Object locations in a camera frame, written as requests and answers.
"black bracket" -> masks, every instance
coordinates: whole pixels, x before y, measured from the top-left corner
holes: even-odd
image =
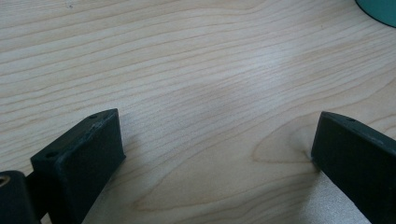
[[[79,224],[125,159],[117,109],[90,115],[31,158],[34,171],[0,173],[0,222]]]
[[[396,141],[357,120],[322,112],[312,159],[372,223],[396,223]]]

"wood grain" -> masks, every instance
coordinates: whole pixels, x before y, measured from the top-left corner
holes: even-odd
[[[322,110],[396,137],[396,30],[354,1],[0,5],[0,170],[120,111],[85,223],[367,223],[309,160]]]

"screw hole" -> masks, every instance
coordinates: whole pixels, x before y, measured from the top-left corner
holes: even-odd
[[[56,155],[58,155],[58,152],[49,152],[49,153],[47,153],[46,157],[52,158],[52,157],[55,157]]]
[[[6,185],[9,182],[9,179],[8,175],[0,175],[0,188]]]

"teal object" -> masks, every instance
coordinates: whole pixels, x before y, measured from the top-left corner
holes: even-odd
[[[369,16],[396,27],[396,0],[356,0],[356,3]]]

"wooden table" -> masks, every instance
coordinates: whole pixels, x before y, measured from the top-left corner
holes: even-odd
[[[368,223],[309,158],[322,110],[396,137],[396,29],[354,1],[3,0],[0,27],[0,170],[120,111],[85,223]]]

